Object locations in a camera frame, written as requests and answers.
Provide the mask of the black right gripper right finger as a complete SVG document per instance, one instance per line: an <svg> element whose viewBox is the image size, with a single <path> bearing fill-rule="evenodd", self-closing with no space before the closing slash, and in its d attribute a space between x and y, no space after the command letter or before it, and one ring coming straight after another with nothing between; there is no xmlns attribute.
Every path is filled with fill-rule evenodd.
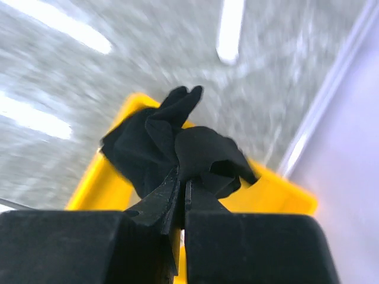
<svg viewBox="0 0 379 284"><path fill-rule="evenodd" d="M188 283L339 283L308 215L232 213L200 182L185 188Z"/></svg>

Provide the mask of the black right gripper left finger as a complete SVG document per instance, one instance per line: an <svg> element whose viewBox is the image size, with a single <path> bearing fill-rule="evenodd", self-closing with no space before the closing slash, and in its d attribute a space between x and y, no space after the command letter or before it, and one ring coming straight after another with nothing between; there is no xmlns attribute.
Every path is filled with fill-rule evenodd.
<svg viewBox="0 0 379 284"><path fill-rule="evenodd" d="M178 171L125 211L1 214L2 283L172 283Z"/></svg>

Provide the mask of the black underwear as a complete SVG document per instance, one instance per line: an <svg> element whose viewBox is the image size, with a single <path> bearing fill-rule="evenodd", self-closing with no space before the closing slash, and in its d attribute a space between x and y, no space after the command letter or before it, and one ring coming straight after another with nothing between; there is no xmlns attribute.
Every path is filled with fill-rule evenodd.
<svg viewBox="0 0 379 284"><path fill-rule="evenodd" d="M237 191L241 180L258 181L233 139L208 127L183 127L202 94L202 86L177 87L159 107L135 112L102 138L101 152L140 198L174 169L181 183L199 179L218 199Z"/></svg>

